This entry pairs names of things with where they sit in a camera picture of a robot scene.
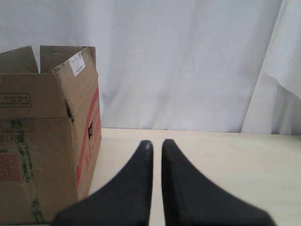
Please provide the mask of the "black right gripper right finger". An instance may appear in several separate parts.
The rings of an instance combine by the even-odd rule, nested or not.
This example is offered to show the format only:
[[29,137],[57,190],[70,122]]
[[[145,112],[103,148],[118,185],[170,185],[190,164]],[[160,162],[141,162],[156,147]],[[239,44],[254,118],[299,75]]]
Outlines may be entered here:
[[270,214],[204,176],[176,142],[162,145],[161,187],[167,226],[274,226]]

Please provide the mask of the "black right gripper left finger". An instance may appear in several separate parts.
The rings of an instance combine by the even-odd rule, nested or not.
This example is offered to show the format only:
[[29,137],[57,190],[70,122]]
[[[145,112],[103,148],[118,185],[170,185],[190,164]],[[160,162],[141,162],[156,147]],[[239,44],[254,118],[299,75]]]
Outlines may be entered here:
[[60,211],[53,226],[147,226],[153,186],[153,145],[139,143],[126,165],[97,192]]

